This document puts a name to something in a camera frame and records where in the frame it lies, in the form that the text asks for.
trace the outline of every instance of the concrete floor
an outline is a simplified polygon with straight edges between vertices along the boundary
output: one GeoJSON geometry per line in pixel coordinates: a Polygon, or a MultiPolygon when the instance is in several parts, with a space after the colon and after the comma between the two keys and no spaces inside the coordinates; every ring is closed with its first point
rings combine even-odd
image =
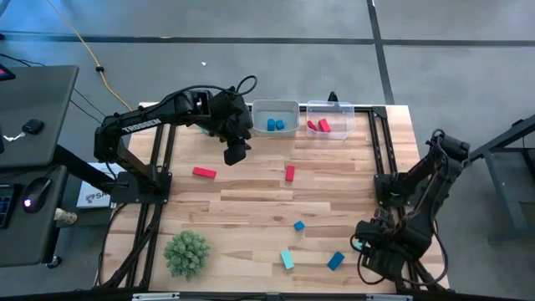
{"type": "MultiPolygon", "coordinates": [[[[83,34],[203,38],[373,38],[365,0],[54,1],[83,34]]],[[[382,38],[534,40],[529,0],[376,0],[382,38]]],[[[70,33],[45,1],[12,0],[2,30],[70,33]]],[[[253,99],[325,99],[336,90],[356,104],[384,104],[374,45],[92,43],[114,89],[135,106],[189,84],[236,84],[255,74],[253,99]]],[[[478,147],[535,112],[535,49],[385,46],[397,105],[409,105],[420,153],[442,128],[478,147]]],[[[76,64],[76,87],[106,114],[123,107],[101,84],[81,43],[0,43],[0,52],[43,64],[76,64]]],[[[0,63],[16,63],[1,59],[0,63]]],[[[91,111],[78,95],[73,100],[91,111]]],[[[60,143],[93,160],[96,122],[73,106],[60,143]]],[[[526,145],[535,145],[532,137],[526,145]]],[[[77,197],[72,180],[68,195],[77,197]]],[[[505,219],[482,161],[466,169],[439,214],[451,287],[462,293],[533,299],[535,245],[490,246],[505,219]]],[[[61,268],[0,269],[0,295],[89,288],[104,229],[62,231],[61,268]]]]}

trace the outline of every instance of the wooden tabletop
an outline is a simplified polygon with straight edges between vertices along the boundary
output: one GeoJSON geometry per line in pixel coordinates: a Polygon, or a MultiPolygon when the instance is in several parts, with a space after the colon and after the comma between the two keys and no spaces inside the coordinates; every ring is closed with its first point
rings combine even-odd
{"type": "MultiPolygon", "coordinates": [[[[420,159],[409,109],[396,105],[387,106],[387,111],[397,166],[407,171],[420,159]]],[[[347,140],[308,138],[302,117],[295,138],[253,137],[247,159],[234,166],[224,164],[226,145],[218,139],[204,135],[196,126],[178,128],[171,159],[171,195],[161,217],[150,290],[393,293],[392,282],[375,286],[361,282],[356,270],[359,254],[349,245],[357,222],[368,221],[376,208],[368,118],[365,114],[355,117],[356,130],[347,140]],[[284,180],[288,165],[296,166],[293,182],[284,180]],[[216,170],[216,179],[193,176],[195,166],[216,170]],[[306,225],[301,232],[293,228],[297,221],[306,225]],[[190,282],[172,278],[163,257],[167,242],[185,229],[199,232],[211,245],[201,277],[190,282]],[[283,250],[292,254],[295,267],[291,270],[284,268],[283,250]],[[332,272],[327,262],[337,251],[345,260],[332,272]]],[[[381,130],[379,134],[385,154],[381,130]]],[[[148,163],[154,136],[154,129],[133,134],[130,151],[148,163]]],[[[389,172],[386,160],[384,165],[389,172]]],[[[140,206],[129,205],[114,221],[105,248],[105,279],[132,248],[139,210],[140,206]]],[[[144,261],[145,251],[136,282],[144,261]]],[[[422,262],[435,277],[441,273],[443,262],[436,242],[422,262]]],[[[378,278],[366,268],[362,272],[369,281],[378,278]]],[[[441,284],[447,286],[447,279],[441,284]]]]}

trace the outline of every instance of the red block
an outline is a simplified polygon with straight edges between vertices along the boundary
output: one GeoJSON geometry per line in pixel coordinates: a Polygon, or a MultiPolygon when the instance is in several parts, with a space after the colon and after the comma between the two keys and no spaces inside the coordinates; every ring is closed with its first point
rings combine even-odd
{"type": "Polygon", "coordinates": [[[196,176],[209,177],[211,179],[216,178],[217,171],[211,171],[200,167],[193,167],[193,174],[196,176]]]}
{"type": "Polygon", "coordinates": [[[329,133],[331,131],[331,128],[330,128],[329,124],[327,123],[327,120],[322,119],[322,120],[320,120],[318,122],[318,124],[319,124],[319,129],[321,131],[324,131],[324,132],[327,132],[327,133],[329,133]]]}
{"type": "Polygon", "coordinates": [[[286,181],[293,181],[295,166],[286,166],[286,181]]]}
{"type": "Polygon", "coordinates": [[[318,131],[318,128],[316,127],[316,125],[315,125],[311,120],[309,120],[309,121],[307,122],[307,125],[308,125],[308,127],[309,127],[311,130],[318,131]]]}

